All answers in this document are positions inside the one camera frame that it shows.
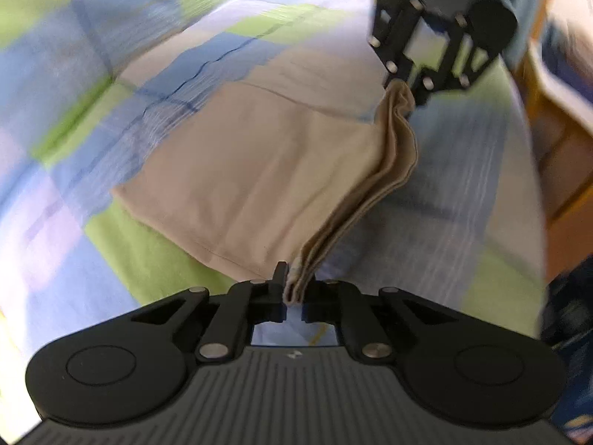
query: bedsheet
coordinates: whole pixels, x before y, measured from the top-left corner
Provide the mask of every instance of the bedsheet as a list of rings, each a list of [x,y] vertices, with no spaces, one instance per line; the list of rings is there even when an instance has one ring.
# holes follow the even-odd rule
[[[98,1],[113,7],[99,11]],[[13,22],[18,36],[0,50],[0,310],[25,361],[52,339],[189,286],[228,289],[227,277],[135,222],[110,189],[221,83],[257,82],[261,66],[278,78],[260,85],[371,122],[384,75],[366,43],[371,12],[369,0],[60,0]],[[434,65],[442,46],[424,26],[408,53]],[[432,98],[410,124],[420,155],[410,182],[318,276],[367,293],[395,285],[533,334],[540,217],[537,206],[515,209],[526,186],[533,192],[533,169],[502,62],[469,92]],[[493,283],[495,269],[504,272]],[[493,288],[505,283],[511,299],[497,302]]]

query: wooden furniture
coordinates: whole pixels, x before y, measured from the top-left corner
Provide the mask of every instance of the wooden furniture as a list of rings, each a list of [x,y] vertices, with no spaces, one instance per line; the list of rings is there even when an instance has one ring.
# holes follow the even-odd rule
[[[552,75],[531,41],[517,72],[547,222],[547,278],[593,252],[593,105]]]
[[[550,0],[540,0],[540,8],[536,13],[536,18],[533,21],[533,25],[531,26],[530,37],[532,40],[538,41],[541,37],[541,33],[543,32],[544,26],[546,24],[546,9],[549,1]]]

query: round black disc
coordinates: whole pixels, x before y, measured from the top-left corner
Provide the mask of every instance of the round black disc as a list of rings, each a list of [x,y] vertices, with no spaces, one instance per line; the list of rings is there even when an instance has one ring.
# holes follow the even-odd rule
[[[474,43],[497,55],[517,31],[517,18],[500,0],[478,0],[467,12]]]
[[[480,428],[545,416],[565,384],[562,361],[543,343],[466,322],[429,328],[403,359],[402,371],[421,404]]]
[[[186,377],[183,354],[144,323],[102,324],[43,347],[26,385],[40,415],[72,425],[106,425],[165,404]]]

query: ribbed gray plate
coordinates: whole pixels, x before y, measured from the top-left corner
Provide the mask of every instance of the ribbed gray plate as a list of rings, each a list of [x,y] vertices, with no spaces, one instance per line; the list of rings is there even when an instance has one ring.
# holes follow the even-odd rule
[[[247,347],[201,368],[176,403],[131,425],[77,429],[41,423],[21,445],[568,445],[545,420],[481,431],[425,411],[385,367],[342,347]]]

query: cloth fold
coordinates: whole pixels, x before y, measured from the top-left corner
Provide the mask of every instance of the cloth fold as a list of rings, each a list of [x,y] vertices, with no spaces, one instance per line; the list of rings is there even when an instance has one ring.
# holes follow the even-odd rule
[[[224,84],[112,192],[136,219],[237,281],[291,265],[302,301],[333,244],[417,161],[407,85],[388,87],[374,124],[245,82]]]

